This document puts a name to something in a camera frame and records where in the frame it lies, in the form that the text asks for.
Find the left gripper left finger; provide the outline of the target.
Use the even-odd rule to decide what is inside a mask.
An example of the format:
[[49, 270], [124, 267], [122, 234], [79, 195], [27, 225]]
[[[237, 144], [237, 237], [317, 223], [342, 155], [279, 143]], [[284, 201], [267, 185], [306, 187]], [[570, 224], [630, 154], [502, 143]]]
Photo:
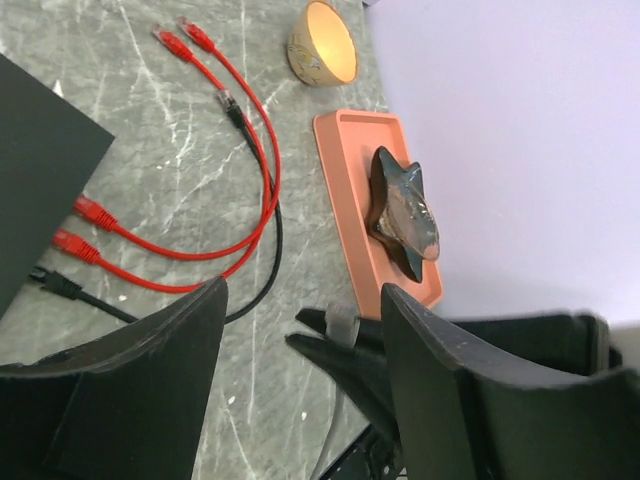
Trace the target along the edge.
[[228, 287], [211, 280], [91, 342], [1, 369], [5, 479], [187, 479]]

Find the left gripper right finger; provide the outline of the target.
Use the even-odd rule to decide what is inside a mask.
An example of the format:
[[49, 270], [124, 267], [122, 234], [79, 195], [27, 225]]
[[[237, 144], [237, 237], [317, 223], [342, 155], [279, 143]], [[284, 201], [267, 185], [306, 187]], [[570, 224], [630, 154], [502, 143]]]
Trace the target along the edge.
[[639, 376], [592, 376], [510, 354], [429, 312], [400, 287], [381, 294], [386, 359], [412, 479], [635, 479]]

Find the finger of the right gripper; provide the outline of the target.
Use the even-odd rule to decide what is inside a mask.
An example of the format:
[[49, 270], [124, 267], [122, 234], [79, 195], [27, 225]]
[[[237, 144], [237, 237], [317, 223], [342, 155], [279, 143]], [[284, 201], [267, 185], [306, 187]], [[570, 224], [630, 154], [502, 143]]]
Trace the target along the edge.
[[379, 434], [400, 446], [400, 434], [386, 360], [355, 347], [293, 333], [286, 344], [331, 377]]
[[355, 315], [341, 307], [319, 310], [303, 308], [296, 320], [324, 337], [349, 347], [384, 352], [383, 331], [379, 320]]

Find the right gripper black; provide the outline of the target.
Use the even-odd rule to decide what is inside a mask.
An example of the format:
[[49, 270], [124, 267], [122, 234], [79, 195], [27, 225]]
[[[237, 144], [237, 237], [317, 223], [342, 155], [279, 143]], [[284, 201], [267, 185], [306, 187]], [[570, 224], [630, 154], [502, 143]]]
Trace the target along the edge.
[[464, 319], [458, 327], [515, 356], [571, 374], [591, 376], [623, 365], [607, 323], [589, 313]]

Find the black network switch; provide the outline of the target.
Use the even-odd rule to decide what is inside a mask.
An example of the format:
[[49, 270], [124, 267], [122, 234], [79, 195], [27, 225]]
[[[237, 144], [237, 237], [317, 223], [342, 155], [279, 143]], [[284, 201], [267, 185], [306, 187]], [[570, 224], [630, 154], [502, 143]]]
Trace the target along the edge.
[[6, 312], [114, 135], [1, 58], [1, 311]]

